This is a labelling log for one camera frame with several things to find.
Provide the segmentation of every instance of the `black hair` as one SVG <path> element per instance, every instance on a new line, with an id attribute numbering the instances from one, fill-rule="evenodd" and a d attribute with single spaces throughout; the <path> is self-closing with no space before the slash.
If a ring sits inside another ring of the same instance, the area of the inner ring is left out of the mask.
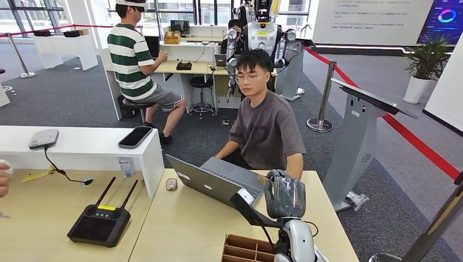
<path id="1" fill-rule="evenodd" d="M 249 50 L 241 53 L 236 64 L 236 68 L 253 71 L 256 66 L 260 66 L 264 72 L 272 72 L 274 64 L 267 52 L 262 49 Z"/>
<path id="2" fill-rule="evenodd" d="M 228 28 L 232 28 L 234 26 L 239 26 L 241 29 L 243 28 L 242 23 L 239 19 L 231 19 L 228 21 Z"/>
<path id="3" fill-rule="evenodd" d="M 132 3 L 146 3 L 146 0 L 126 0 L 127 2 L 132 2 Z M 123 4 L 116 4 L 116 12 L 119 15 L 120 18 L 126 18 L 127 15 L 127 9 L 129 8 L 130 5 L 123 5 Z M 137 9 L 141 12 L 141 10 L 144 8 L 143 7 L 133 7 L 130 6 L 133 9 Z"/>

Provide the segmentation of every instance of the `white wall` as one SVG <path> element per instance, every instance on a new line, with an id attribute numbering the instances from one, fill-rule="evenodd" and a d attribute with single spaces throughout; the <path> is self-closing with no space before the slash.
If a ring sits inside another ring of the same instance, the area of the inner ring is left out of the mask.
<path id="1" fill-rule="evenodd" d="M 463 132 L 463 38 L 458 41 L 425 110 Z"/>
<path id="2" fill-rule="evenodd" d="M 359 2 L 321 0 L 313 41 L 320 44 L 416 45 L 433 0 Z"/>

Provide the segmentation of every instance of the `white flower pot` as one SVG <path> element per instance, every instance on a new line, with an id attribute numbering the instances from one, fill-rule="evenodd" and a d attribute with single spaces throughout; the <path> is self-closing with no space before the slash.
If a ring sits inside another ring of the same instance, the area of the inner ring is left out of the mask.
<path id="1" fill-rule="evenodd" d="M 409 104 L 419 104 L 423 92 L 431 86 L 431 84 L 431 79 L 424 80 L 412 76 L 410 82 L 408 82 L 407 92 L 405 92 L 405 96 L 402 100 Z"/>

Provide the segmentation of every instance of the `gray carpet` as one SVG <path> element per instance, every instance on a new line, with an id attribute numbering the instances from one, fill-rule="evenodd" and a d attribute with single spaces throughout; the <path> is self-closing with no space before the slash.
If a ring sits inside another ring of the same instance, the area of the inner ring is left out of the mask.
<path id="1" fill-rule="evenodd" d="M 140 123 L 138 117 L 116 119 L 102 66 L 86 72 L 68 72 L 68 68 L 78 65 L 78 59 L 73 59 L 55 69 L 40 71 L 40 77 L 35 79 L 6 82 L 6 85 L 15 86 L 18 95 L 9 96 L 12 103 L 0 108 L 0 124 L 134 127 Z M 304 168 L 316 170 L 323 178 L 334 154 L 339 128 L 328 134 L 318 134 L 305 127 L 307 118 L 318 112 L 321 95 L 304 74 L 300 82 L 306 94 L 291 105 L 307 148 Z M 221 110 L 221 114 L 203 120 L 196 115 L 185 115 L 173 132 L 174 143 L 164 147 L 164 152 L 201 165 L 226 142 L 230 126 L 220 124 L 223 115 L 231 119 L 230 124 L 236 116 L 235 110 Z M 333 107 L 328 106 L 326 116 L 336 127 L 340 126 L 342 118 Z M 155 125 L 162 128 L 165 118 L 165 113 L 156 113 Z M 355 190 L 367 194 L 371 200 L 359 212 L 346 210 L 338 216 L 360 261 L 368 261 L 371 255 L 379 252 L 403 256 L 425 228 L 425 217 L 376 160 Z M 423 261 L 459 259 L 440 241 Z"/>

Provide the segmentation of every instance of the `yellow label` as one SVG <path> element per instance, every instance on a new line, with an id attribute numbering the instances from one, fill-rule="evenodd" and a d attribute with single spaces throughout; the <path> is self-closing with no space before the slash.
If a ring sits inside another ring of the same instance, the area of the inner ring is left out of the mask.
<path id="1" fill-rule="evenodd" d="M 112 210 L 112 211 L 116 210 L 116 208 L 113 207 L 113 206 L 101 206 L 101 205 L 100 205 L 100 206 L 98 206 L 98 208 L 99 208 L 99 209 Z"/>
<path id="2" fill-rule="evenodd" d="M 259 180 L 260 183 L 265 184 L 265 182 L 267 181 L 267 178 L 265 176 L 259 175 L 257 177 L 257 180 Z"/>

